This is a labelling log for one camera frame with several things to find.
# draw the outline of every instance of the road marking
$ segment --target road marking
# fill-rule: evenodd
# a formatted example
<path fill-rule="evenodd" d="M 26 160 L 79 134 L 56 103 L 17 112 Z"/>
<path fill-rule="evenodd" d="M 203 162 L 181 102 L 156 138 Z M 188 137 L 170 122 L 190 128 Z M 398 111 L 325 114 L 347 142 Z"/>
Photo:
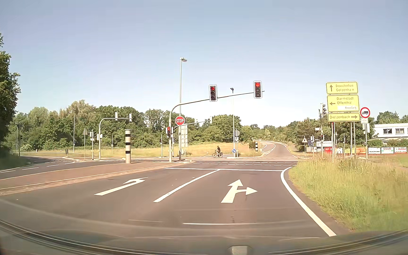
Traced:
<path fill-rule="evenodd" d="M 284 186 L 286 187 L 287 191 L 292 195 L 292 197 L 297 201 L 297 203 L 305 210 L 305 212 L 314 220 L 315 223 L 319 225 L 319 227 L 325 231 L 325 233 L 328 236 L 334 236 L 336 235 L 317 215 L 311 211 L 311 209 L 294 193 L 294 191 L 289 187 L 287 184 L 286 180 L 284 179 L 284 172 L 288 170 L 289 168 L 292 168 L 291 166 L 284 169 L 284 171 L 281 173 L 281 181 L 283 182 Z"/>
<path fill-rule="evenodd" d="M 188 184 L 190 184 L 190 183 L 192 183 L 192 182 L 194 182 L 194 181 L 196 181 L 196 180 L 199 180 L 199 179 L 201 179 L 202 177 L 206 177 L 206 176 L 209 175 L 209 174 L 213 174 L 213 173 L 215 173 L 215 172 L 218 172 L 218 171 L 219 171 L 219 169 L 217 169 L 217 170 L 215 170 L 215 171 L 212 171 L 212 172 L 210 172 L 210 173 L 206 173 L 206 174 L 204 174 L 204 175 L 201 175 L 200 177 L 195 178 L 195 179 L 189 181 L 188 183 L 184 183 L 184 184 L 180 185 L 179 187 L 177 187 L 177 188 L 171 190 L 171 191 L 168 192 L 167 194 L 164 194 L 163 196 L 157 198 L 154 202 L 155 202 L 155 203 L 158 203 L 158 202 L 162 201 L 163 199 L 167 198 L 169 195 L 171 195 L 171 194 L 173 194 L 174 192 L 178 191 L 179 189 L 181 189 L 181 188 L 187 186 Z"/>
<path fill-rule="evenodd" d="M 258 192 L 255 189 L 252 189 L 250 187 L 246 187 L 244 190 L 238 190 L 237 188 L 239 186 L 243 186 L 242 182 L 240 180 L 236 180 L 235 182 L 229 184 L 228 186 L 231 186 L 229 189 L 228 193 L 224 196 L 223 200 L 221 200 L 222 203 L 232 203 L 234 202 L 235 194 L 239 192 L 245 192 L 245 195 L 249 195 L 255 192 Z"/>
<path fill-rule="evenodd" d="M 110 189 L 110 190 L 107 190 L 107 191 L 102 191 L 102 192 L 94 194 L 94 195 L 103 196 L 103 195 L 106 195 L 106 194 L 110 194 L 111 192 L 115 192 L 115 191 L 121 190 L 123 188 L 127 188 L 127 187 L 133 186 L 135 184 L 142 183 L 142 182 L 145 181 L 145 180 L 143 180 L 144 178 L 147 178 L 147 177 L 128 180 L 125 183 L 123 183 L 123 184 L 129 183 L 127 185 L 123 185 L 123 186 L 120 186 L 120 187 L 117 187 L 117 188 L 114 188 L 114 189 Z"/>
<path fill-rule="evenodd" d="M 230 171 L 267 171 L 282 172 L 284 170 L 266 170 L 266 169 L 227 169 L 227 168 L 182 168 L 182 167 L 165 167 L 164 169 L 182 169 L 182 170 L 230 170 Z"/>

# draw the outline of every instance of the person riding bicycle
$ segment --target person riding bicycle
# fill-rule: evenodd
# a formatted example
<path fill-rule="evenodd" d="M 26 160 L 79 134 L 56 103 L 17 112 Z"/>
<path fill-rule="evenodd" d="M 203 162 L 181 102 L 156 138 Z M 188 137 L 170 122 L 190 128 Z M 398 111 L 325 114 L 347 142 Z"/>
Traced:
<path fill-rule="evenodd" d="M 220 146 L 219 146 L 219 145 L 217 146 L 217 149 L 216 149 L 215 151 L 217 152 L 217 155 L 220 155 L 220 154 L 221 154 L 221 149 L 220 149 Z"/>

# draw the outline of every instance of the traffic light mast arm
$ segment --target traffic light mast arm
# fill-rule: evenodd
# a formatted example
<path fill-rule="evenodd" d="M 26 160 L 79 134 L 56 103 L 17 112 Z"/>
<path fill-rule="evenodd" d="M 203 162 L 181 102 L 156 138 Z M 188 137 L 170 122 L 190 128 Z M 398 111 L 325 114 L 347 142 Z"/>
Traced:
<path fill-rule="evenodd" d="M 240 95 L 248 95 L 248 94 L 253 94 L 254 92 L 248 92 L 248 93 L 241 93 L 241 94 L 233 94 L 233 95 L 229 95 L 229 96 L 222 96 L 222 97 L 218 97 L 218 98 L 228 98 L 228 97 L 234 97 L 234 96 L 240 96 Z M 171 111 L 170 111 L 170 119 L 169 119 L 169 126 L 171 127 L 171 114 L 173 113 L 174 109 L 176 107 L 178 107 L 179 105 L 184 105 L 184 104 L 189 104 L 189 103 L 194 103 L 194 102 L 202 102 L 202 101 L 207 101 L 209 100 L 209 98 L 207 99 L 202 99 L 202 100 L 197 100 L 197 101 L 192 101 L 192 102 L 183 102 L 183 103 L 179 103 L 177 105 L 175 105 Z M 172 162 L 172 151 L 171 151 L 171 138 L 170 138 L 170 162 Z"/>

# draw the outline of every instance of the direction sign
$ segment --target direction sign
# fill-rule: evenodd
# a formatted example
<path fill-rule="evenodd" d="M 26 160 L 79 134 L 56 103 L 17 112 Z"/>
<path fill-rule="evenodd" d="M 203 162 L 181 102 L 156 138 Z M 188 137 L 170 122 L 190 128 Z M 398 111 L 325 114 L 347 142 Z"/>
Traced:
<path fill-rule="evenodd" d="M 357 94 L 357 82 L 328 82 L 327 94 Z"/>
<path fill-rule="evenodd" d="M 329 113 L 332 112 L 358 112 L 360 103 L 358 95 L 332 95 L 327 96 Z"/>
<path fill-rule="evenodd" d="M 177 116 L 174 120 L 178 126 L 181 126 L 185 123 L 185 118 L 182 116 Z"/>
<path fill-rule="evenodd" d="M 371 115 L 371 111 L 367 107 L 363 107 L 360 110 L 360 115 L 362 118 L 368 118 Z"/>
<path fill-rule="evenodd" d="M 328 113 L 329 122 L 360 121 L 360 113 Z"/>

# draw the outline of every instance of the sign post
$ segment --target sign post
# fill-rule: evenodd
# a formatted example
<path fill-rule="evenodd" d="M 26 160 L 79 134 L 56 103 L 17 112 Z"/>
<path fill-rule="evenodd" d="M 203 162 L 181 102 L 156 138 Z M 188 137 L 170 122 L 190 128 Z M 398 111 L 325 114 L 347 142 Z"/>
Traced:
<path fill-rule="evenodd" d="M 368 118 L 371 115 L 371 111 L 367 107 L 363 107 L 360 110 L 360 116 L 363 121 L 363 129 L 365 130 L 365 144 L 366 144 L 366 159 L 368 159 L 368 129 L 369 129 L 369 124 L 368 124 Z"/>

